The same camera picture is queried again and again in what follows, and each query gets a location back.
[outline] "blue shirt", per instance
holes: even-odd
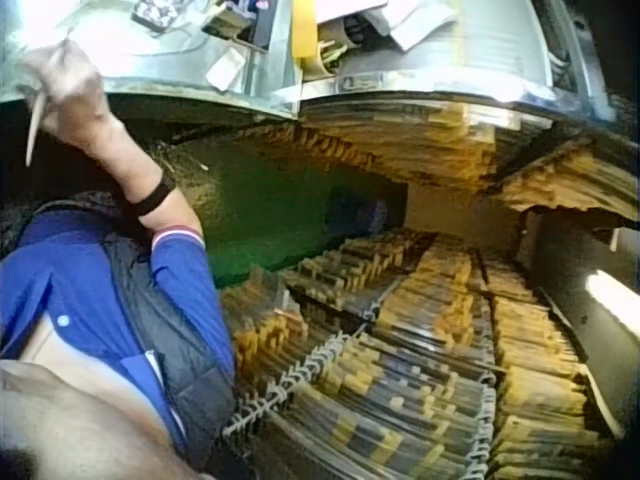
[[[20,356],[46,311],[65,342],[100,359],[147,396],[181,450],[184,436],[153,370],[154,352],[142,350],[116,294],[101,245],[110,230],[108,221],[81,211],[51,211],[31,222],[0,264],[0,358]],[[182,227],[156,234],[151,269],[158,287],[233,376],[231,340],[200,236]]]

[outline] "black wristband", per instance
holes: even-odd
[[[136,216],[144,217],[153,212],[175,188],[176,184],[173,179],[169,177],[166,172],[162,172],[160,183],[153,192],[151,192],[147,198],[131,205]]]

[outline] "sleeve cuff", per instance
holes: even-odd
[[[190,240],[194,243],[197,243],[202,247],[205,247],[204,239],[194,229],[183,226],[175,226],[165,228],[156,232],[151,242],[151,250],[154,250],[160,242],[163,242],[169,238],[183,238],[185,240]]]

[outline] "paper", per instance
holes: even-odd
[[[405,20],[391,31],[391,37],[405,52],[434,30],[457,19],[456,11],[439,0],[423,0]]]
[[[328,22],[353,13],[385,6],[389,0],[316,0],[316,22]]]
[[[246,62],[240,52],[230,47],[207,72],[207,82],[218,90],[226,92]]]

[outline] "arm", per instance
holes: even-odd
[[[115,117],[109,119],[101,135],[87,153],[118,182],[129,202],[138,203],[147,198],[160,183],[162,168],[136,144]],[[153,212],[140,217],[140,221],[153,232],[180,225],[202,236],[200,220],[178,188]]]
[[[62,55],[54,55],[59,49]],[[85,52],[65,40],[30,52],[23,65],[38,77],[48,97],[42,128],[94,158],[118,182],[129,202],[147,198],[160,183],[162,169],[109,110],[102,76]],[[33,103],[35,92],[22,90]],[[202,235],[200,220],[179,189],[140,221],[153,232],[180,225]]]

